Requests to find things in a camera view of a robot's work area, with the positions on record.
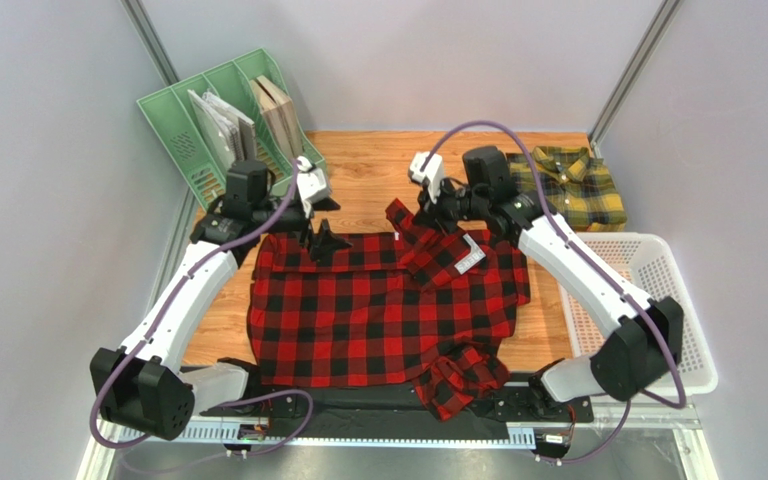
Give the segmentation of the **red black plaid shirt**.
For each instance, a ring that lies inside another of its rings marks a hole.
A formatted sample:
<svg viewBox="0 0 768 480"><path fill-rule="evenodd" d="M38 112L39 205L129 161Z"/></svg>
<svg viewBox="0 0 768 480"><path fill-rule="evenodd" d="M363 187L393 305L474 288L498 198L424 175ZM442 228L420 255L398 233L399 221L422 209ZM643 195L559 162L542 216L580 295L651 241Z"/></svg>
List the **red black plaid shirt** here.
<svg viewBox="0 0 768 480"><path fill-rule="evenodd" d="M288 234L265 237L249 342L267 384L411 383L446 421L509 380L498 351L530 300L527 260L485 230L421 225L399 200L385 214L390 231L352 234L319 261Z"/></svg>

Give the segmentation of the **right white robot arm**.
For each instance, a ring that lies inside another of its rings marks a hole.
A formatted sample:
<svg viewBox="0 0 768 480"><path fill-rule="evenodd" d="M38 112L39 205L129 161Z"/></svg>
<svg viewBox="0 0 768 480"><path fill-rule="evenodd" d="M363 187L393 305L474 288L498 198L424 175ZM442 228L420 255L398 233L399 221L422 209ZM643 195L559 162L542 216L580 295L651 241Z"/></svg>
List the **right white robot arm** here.
<svg viewBox="0 0 768 480"><path fill-rule="evenodd" d="M421 187L418 220L453 231L461 221L482 221L493 239L533 259L587 311L605 341L592 354L551 363L529 379L536 406L607 395L628 401L666 374L682 385L684 312L671 297L654 299L602 260L536 190L519 190L506 156L479 147L462 157L468 180L444 173L440 155L420 152L408 176Z"/></svg>

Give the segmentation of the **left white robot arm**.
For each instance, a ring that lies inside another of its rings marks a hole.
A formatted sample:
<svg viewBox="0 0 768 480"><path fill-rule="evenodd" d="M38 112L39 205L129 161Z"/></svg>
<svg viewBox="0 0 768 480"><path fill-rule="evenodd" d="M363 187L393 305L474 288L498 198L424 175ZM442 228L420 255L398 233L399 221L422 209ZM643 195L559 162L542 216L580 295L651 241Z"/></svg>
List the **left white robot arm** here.
<svg viewBox="0 0 768 480"><path fill-rule="evenodd" d="M100 419L143 438L173 440L192 416L242 400L250 376L242 362L219 360L189 372L181 365L208 308L263 235L289 234L312 260L349 247L327 221L312 226L315 212L339 207L324 170L304 156L291 165L288 190L278 197L276 175L264 162L234 162L224 193L209 202L191 233L175 281L119 347L94 354L90 374L96 399L89 425L98 443L122 446L102 437Z"/></svg>

